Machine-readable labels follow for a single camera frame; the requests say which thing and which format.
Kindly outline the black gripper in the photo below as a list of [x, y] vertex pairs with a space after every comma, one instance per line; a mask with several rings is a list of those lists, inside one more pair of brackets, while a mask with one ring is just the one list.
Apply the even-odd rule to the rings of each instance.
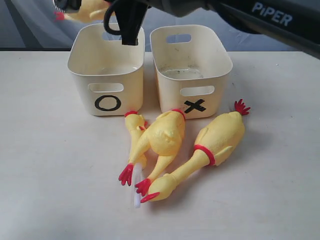
[[109, 6], [109, 16], [115, 13], [119, 30], [109, 28], [109, 33], [121, 36], [122, 45], [137, 46], [138, 34], [150, 7], [137, 0], [113, 0]]

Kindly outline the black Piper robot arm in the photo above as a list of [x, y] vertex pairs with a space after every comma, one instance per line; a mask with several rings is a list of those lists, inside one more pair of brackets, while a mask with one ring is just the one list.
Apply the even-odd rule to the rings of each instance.
[[112, 0], [105, 14], [105, 28], [115, 13], [124, 17], [116, 35], [128, 34], [142, 25], [153, 7], [181, 18], [197, 9], [216, 12], [235, 29], [262, 34], [315, 58], [320, 57], [320, 2], [318, 0]]

